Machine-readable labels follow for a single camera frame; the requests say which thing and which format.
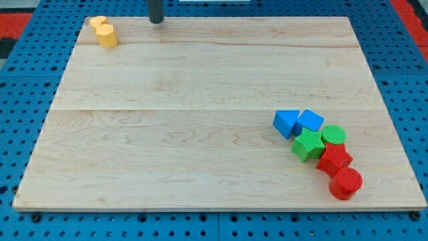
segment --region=wooden board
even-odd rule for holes
[[[13,206],[40,212],[349,212],[427,203],[345,17],[85,21]],[[272,125],[311,108],[364,177],[328,191]]]

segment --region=wood grain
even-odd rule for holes
[[[85,21],[13,206],[40,212],[349,212],[427,204],[345,17]],[[272,125],[310,107],[347,131],[350,201]]]

